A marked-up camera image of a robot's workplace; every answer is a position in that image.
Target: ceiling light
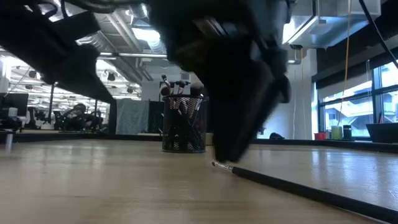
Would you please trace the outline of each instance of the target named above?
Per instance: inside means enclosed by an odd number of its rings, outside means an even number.
[[[167,58],[167,54],[119,53],[121,57]]]
[[[160,34],[156,30],[132,28],[132,31],[134,32],[137,39],[139,39],[139,40],[145,40],[148,42],[159,42],[160,41]]]
[[[307,31],[308,28],[310,28],[316,21],[318,20],[318,16],[315,16],[314,18],[312,18],[307,25],[305,25],[304,27],[302,27],[295,35],[293,35],[292,38],[290,38],[290,40],[288,40],[287,42],[289,44],[292,44],[293,42],[295,42],[305,31]]]
[[[142,10],[144,11],[144,15],[148,16],[148,8],[146,4],[141,4]]]
[[[112,54],[111,52],[101,52],[102,56],[112,56]]]
[[[37,105],[37,106],[39,106],[39,107],[41,107],[41,108],[48,108],[48,106],[41,105],[41,104],[39,104],[39,105]]]
[[[301,64],[301,60],[289,60],[288,63],[290,65],[300,65]]]
[[[98,60],[116,60],[116,57],[98,57]]]

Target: ductwork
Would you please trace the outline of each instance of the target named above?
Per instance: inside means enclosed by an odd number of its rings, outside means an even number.
[[[59,9],[59,7],[60,7],[59,1],[53,0],[52,2],[58,6],[58,11],[57,11],[56,15],[54,15],[50,18],[50,20],[57,21],[57,20],[63,19],[61,10]],[[81,8],[76,7],[69,3],[65,3],[65,7],[67,9],[67,12],[71,15],[79,14],[84,11]],[[43,4],[41,7],[41,10],[43,12],[46,12],[46,11],[49,11],[52,9],[53,9],[53,6],[48,5],[48,4]],[[77,42],[80,44],[94,45],[98,49],[99,52],[115,52],[116,51],[116,49],[111,45],[110,41],[104,36],[104,34],[101,31],[99,31],[97,34],[93,34],[91,36],[79,39],[79,40],[77,40]],[[112,60],[112,61],[107,60],[107,62],[113,64],[117,68],[118,72],[127,81],[134,82],[139,85],[142,84],[142,76],[138,72],[138,70],[140,68],[135,68],[134,66],[130,65],[126,59],[118,57],[118,58],[116,58],[116,60]]]
[[[129,11],[132,17],[130,29],[137,36],[138,39],[140,39],[139,37],[140,35],[146,37],[151,36],[151,34],[158,35],[158,33],[154,29],[151,29],[150,25],[147,23],[149,18],[145,4],[131,6],[129,8]],[[160,41],[160,38],[155,38],[153,40],[146,38],[141,38],[141,39],[148,43],[148,46],[151,49],[152,53],[155,54],[165,53],[165,45],[162,43],[162,41]]]
[[[128,46],[130,46],[131,50],[142,52],[142,48],[139,45],[139,41],[137,40],[136,36],[133,34],[131,28],[126,25],[122,17],[118,14],[118,12],[114,12],[112,14],[106,15],[109,21],[112,23],[114,28],[120,33],[121,37],[126,41]],[[154,79],[145,72],[144,67],[142,66],[142,60],[136,58],[135,59],[137,72],[142,76],[145,77],[149,81],[153,81]]]
[[[350,1],[350,35],[368,24],[358,0],[300,0],[290,24],[284,28],[284,43],[327,48],[347,38]],[[373,19],[381,15],[381,0],[365,0]]]

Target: window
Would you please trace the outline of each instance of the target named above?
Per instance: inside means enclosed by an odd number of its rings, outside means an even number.
[[[373,123],[373,102],[371,97],[349,100],[325,106],[325,127],[351,125],[353,136],[369,136],[366,124]]]
[[[398,91],[383,94],[383,123],[398,122]]]
[[[344,98],[347,98],[349,96],[354,96],[355,94],[359,94],[359,93],[370,92],[371,90],[372,90],[372,80],[345,90]],[[323,102],[329,102],[332,100],[340,99],[341,97],[343,97],[342,91],[324,98]]]
[[[382,87],[398,85],[398,70],[392,62],[381,66],[380,70]]]

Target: wooden table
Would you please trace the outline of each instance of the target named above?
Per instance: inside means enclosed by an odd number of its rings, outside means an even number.
[[[373,223],[231,175],[161,142],[20,143],[0,163],[2,223]]]

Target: ceiling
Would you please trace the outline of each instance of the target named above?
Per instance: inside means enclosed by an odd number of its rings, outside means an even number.
[[[148,41],[142,39],[150,38],[148,34],[140,34],[132,31],[131,27],[145,27],[141,30],[150,30],[150,26],[144,22],[145,19],[134,21],[134,25],[131,25],[131,12],[129,10],[118,10],[111,15],[106,14],[95,14],[99,26],[101,27],[101,34],[106,38],[106,40],[113,46],[115,52],[118,53],[131,53],[131,52],[144,52],[144,53],[155,53],[155,54],[165,54],[166,51],[156,50],[155,52],[150,48]],[[137,39],[134,43],[131,37],[126,34],[123,26],[130,28],[133,39]],[[142,69],[148,72],[150,77],[155,81],[161,81],[161,75],[166,74],[171,80],[179,80],[181,76],[181,69],[171,64],[167,59],[162,58],[128,58],[125,57],[132,66],[136,66],[134,63],[139,60],[142,64]],[[143,82],[153,81],[143,78]]]

